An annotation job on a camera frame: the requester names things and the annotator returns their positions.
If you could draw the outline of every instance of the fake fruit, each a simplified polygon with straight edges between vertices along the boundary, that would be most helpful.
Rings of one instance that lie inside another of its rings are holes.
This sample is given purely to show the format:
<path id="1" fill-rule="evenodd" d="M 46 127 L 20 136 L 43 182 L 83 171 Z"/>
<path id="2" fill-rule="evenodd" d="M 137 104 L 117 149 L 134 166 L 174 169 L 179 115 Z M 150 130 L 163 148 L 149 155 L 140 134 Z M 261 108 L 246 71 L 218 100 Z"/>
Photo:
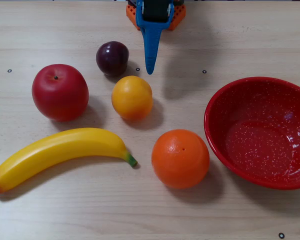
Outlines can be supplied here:
<path id="1" fill-rule="evenodd" d="M 26 146 L 0 165 L 0 194 L 53 165 L 86 156 L 121 158 L 132 167 L 138 163 L 122 139 L 108 130 L 62 131 Z"/>
<path id="2" fill-rule="evenodd" d="M 194 132 L 175 129 L 163 134 L 154 144 L 152 166 L 168 187 L 185 189 L 201 182 L 209 168 L 209 151 Z"/>
<path id="3" fill-rule="evenodd" d="M 118 41 L 103 44 L 96 53 L 96 64 L 108 76 L 119 76 L 125 72 L 128 65 L 129 50 Z"/>
<path id="4" fill-rule="evenodd" d="M 70 121 L 79 117 L 89 100 L 87 83 L 72 66 L 53 64 L 41 69 L 32 84 L 35 106 L 47 118 Z"/>
<path id="5" fill-rule="evenodd" d="M 140 77 L 126 76 L 119 80 L 112 91 L 112 106 L 126 120 L 141 120 L 153 105 L 150 85 Z"/>

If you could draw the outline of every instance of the orange robot part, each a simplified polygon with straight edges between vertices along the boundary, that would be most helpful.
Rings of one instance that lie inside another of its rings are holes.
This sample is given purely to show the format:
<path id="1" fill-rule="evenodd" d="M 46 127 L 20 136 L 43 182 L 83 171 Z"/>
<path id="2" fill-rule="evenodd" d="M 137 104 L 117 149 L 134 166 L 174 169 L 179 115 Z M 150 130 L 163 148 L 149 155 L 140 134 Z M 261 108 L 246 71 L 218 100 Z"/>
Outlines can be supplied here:
<path id="1" fill-rule="evenodd" d="M 136 29 L 140 30 L 140 27 L 138 27 L 136 23 L 136 8 L 134 6 L 127 5 L 125 11 L 127 17 L 130 19 L 130 21 L 133 23 Z M 184 4 L 181 6 L 175 6 L 173 19 L 168 30 L 174 30 L 182 21 L 182 19 L 184 19 L 185 16 L 186 16 L 186 6 Z"/>

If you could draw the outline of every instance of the banana stem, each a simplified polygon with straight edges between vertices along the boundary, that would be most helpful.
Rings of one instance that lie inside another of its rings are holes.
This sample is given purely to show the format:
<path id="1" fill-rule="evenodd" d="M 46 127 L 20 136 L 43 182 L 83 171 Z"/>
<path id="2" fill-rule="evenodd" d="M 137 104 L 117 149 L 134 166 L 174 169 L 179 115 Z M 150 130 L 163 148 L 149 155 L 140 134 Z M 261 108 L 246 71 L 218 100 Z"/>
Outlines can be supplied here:
<path id="1" fill-rule="evenodd" d="M 130 164 L 131 167 L 135 167 L 138 164 L 137 160 L 129 152 L 124 160 Z"/>

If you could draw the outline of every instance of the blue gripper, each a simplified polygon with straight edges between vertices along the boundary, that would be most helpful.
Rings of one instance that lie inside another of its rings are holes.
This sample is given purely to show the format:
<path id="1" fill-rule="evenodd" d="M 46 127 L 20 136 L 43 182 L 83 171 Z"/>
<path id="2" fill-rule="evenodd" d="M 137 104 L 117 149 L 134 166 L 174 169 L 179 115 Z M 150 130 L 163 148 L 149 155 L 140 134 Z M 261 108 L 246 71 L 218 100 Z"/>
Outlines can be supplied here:
<path id="1" fill-rule="evenodd" d="M 170 0 L 170 15 L 167 22 L 145 21 L 142 15 L 143 0 L 136 1 L 136 25 L 140 28 L 144 42 L 145 67 L 149 75 L 155 70 L 161 32 L 169 28 L 174 17 L 174 0 Z"/>

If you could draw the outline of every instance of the bowl rim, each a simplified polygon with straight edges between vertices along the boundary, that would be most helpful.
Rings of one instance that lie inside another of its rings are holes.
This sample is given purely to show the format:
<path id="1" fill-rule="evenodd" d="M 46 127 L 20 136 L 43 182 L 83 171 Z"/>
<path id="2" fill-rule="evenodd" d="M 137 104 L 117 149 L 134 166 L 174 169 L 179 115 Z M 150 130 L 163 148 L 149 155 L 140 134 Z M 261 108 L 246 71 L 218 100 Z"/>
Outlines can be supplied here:
<path id="1" fill-rule="evenodd" d="M 223 163 L 223 165 L 225 165 L 228 169 L 230 169 L 233 173 L 237 174 L 238 176 L 242 177 L 245 180 L 248 180 L 254 184 L 263 186 L 263 187 L 267 187 L 267 188 L 271 188 L 271 189 L 279 189 L 279 190 L 294 190 L 294 189 L 300 189 L 300 182 L 298 183 L 294 183 L 294 184 L 282 184 L 282 183 L 273 183 L 273 182 L 268 182 L 265 180 L 260 180 L 260 179 L 256 179 L 253 176 L 245 173 L 243 170 L 241 170 L 240 168 L 235 167 L 234 165 L 232 165 L 222 154 L 221 152 L 218 150 L 217 145 L 215 144 L 215 142 L 212 139 L 212 135 L 210 132 L 210 128 L 209 128 L 209 116 L 210 116 L 210 112 L 211 109 L 215 103 L 215 101 L 218 99 L 218 97 L 220 97 L 221 94 L 223 94 L 225 91 L 229 90 L 230 88 L 240 85 L 242 83 L 246 83 L 248 81 L 253 81 L 253 82 L 272 82 L 272 83 L 277 83 L 280 85 L 284 85 L 286 87 L 292 88 L 294 90 L 297 90 L 298 92 L 300 92 L 300 87 L 285 81 L 285 80 L 281 80 L 278 78 L 273 78 L 273 77 L 267 77 L 267 76 L 253 76 L 253 77 L 245 77 L 245 78 L 241 78 L 239 80 L 235 80 L 232 81 L 228 84 L 226 84 L 225 86 L 223 86 L 222 88 L 220 88 L 210 99 L 209 103 L 206 106 L 205 112 L 204 112 L 204 120 L 203 120 L 203 126 L 204 126 L 204 133 L 205 136 L 207 138 L 207 141 L 212 149 L 212 151 L 214 152 L 214 154 L 217 156 L 217 158 L 220 160 L 220 162 Z"/>

